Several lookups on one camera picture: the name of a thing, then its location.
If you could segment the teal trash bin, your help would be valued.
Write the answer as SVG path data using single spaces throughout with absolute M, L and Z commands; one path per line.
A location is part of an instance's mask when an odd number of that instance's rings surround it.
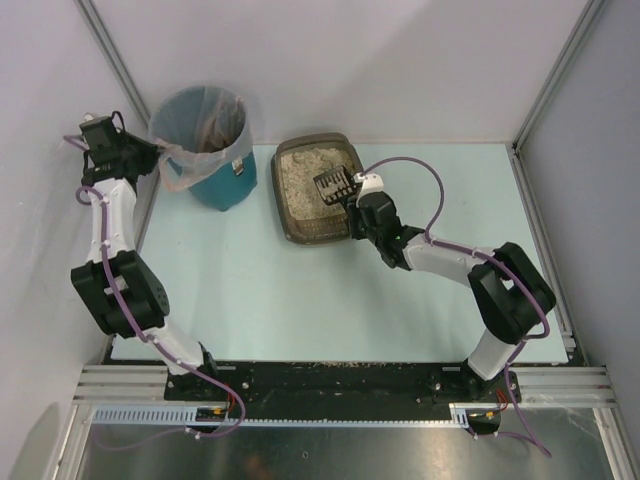
M 227 211 L 257 185 L 247 109 L 226 88 L 174 93 L 152 114 L 148 136 L 160 148 L 160 179 L 170 192 L 187 191 L 203 205 Z

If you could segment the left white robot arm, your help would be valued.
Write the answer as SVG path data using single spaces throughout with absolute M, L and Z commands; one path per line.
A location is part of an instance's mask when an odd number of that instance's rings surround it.
M 91 209 L 92 237 L 85 263 L 70 273 L 74 289 L 103 333 L 149 346 L 173 375 L 214 377 L 211 354 L 172 324 L 166 290 L 136 248 L 137 182 L 155 169 L 159 147 L 129 133 L 118 111 L 88 116 L 79 128 L 76 199 Z

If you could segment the clear plastic bin liner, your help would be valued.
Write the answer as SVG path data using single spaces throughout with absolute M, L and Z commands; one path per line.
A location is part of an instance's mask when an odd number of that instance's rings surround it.
M 194 86 L 167 98 L 152 114 L 149 140 L 158 145 L 162 184 L 184 191 L 253 151 L 243 99 L 215 86 Z

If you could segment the brown litter box tray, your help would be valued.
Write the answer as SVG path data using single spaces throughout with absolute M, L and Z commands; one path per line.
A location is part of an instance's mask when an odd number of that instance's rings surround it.
M 359 156 L 339 132 L 293 138 L 278 145 L 271 175 L 285 238 L 298 245 L 320 245 L 349 237 L 347 215 L 340 205 L 322 201 L 314 178 L 335 167 L 349 173 L 362 170 Z

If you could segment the black litter scoop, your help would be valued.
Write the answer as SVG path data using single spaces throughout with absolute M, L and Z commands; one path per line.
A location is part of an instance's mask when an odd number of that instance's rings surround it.
M 343 205 L 357 193 L 357 185 L 345 166 L 327 170 L 315 176 L 313 182 L 322 202 L 327 206 Z

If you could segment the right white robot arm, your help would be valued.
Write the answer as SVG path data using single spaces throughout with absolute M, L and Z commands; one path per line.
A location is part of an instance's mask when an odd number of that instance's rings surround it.
M 484 396 L 527 342 L 550 335 L 547 315 L 556 296 L 519 245 L 483 250 L 429 239 L 425 230 L 401 222 L 384 192 L 342 205 L 351 237 L 370 241 L 388 267 L 434 274 L 471 290 L 484 332 L 460 367 L 469 397 Z

